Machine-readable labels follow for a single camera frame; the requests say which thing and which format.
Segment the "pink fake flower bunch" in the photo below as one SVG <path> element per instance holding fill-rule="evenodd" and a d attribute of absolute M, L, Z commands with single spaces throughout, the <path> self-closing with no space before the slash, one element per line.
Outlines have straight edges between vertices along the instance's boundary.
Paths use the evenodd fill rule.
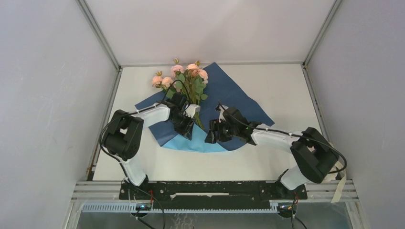
<path fill-rule="evenodd" d="M 204 92 L 208 84 L 208 73 L 200 67 L 200 62 L 189 64 L 186 67 L 174 59 L 175 65 L 171 67 L 171 76 L 163 76 L 162 71 L 156 72 L 152 78 L 153 87 L 161 89 L 164 93 L 163 100 L 172 98 L 175 93 L 186 96 L 189 104 L 199 105 L 208 98 Z"/>

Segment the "cream lace ribbon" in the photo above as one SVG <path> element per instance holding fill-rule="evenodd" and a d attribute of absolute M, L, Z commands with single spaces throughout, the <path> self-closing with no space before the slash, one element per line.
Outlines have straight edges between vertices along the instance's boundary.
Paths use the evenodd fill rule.
<path fill-rule="evenodd" d="M 343 192 L 343 188 L 344 188 L 344 186 L 346 184 L 346 181 L 347 181 L 346 169 L 343 168 L 343 164 L 341 162 L 337 162 L 335 164 L 335 167 L 336 167 L 335 171 L 341 169 L 341 172 L 338 172 L 337 176 L 336 176 L 336 178 L 340 177 L 340 180 L 339 180 L 339 182 L 337 184 L 336 190 L 335 190 L 334 195 L 333 195 L 333 197 L 331 199 L 331 203 L 338 203 L 340 201 L 341 196 L 342 196 L 342 192 Z"/>

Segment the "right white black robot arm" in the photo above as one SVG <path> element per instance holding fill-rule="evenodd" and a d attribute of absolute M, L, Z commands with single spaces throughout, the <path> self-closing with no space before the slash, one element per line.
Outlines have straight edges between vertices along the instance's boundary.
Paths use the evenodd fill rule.
<path fill-rule="evenodd" d="M 289 198 L 295 189 L 308 182 L 320 184 L 329 174 L 345 170 L 336 163 L 346 158 L 336 150 L 315 128 L 302 132 L 272 129 L 261 122 L 249 122 L 235 107 L 219 104 L 219 118 L 211 120 L 206 143 L 227 142 L 234 137 L 254 146 L 271 146 L 292 154 L 296 166 L 286 170 L 277 180 L 276 192 L 281 198 Z"/>

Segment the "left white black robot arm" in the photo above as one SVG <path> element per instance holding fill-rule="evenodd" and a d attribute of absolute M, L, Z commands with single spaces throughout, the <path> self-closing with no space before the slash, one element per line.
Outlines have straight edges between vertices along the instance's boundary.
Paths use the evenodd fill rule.
<path fill-rule="evenodd" d="M 149 186 L 144 183 L 147 175 L 136 157 L 143 130 L 160 122 L 171 122 L 176 133 L 191 140 L 195 116 L 200 108 L 197 104 L 186 104 L 186 96 L 175 93 L 171 99 L 160 100 L 132 113 L 114 112 L 102 129 L 98 143 L 104 153 L 120 164 L 136 198 L 143 199 L 149 194 Z"/>

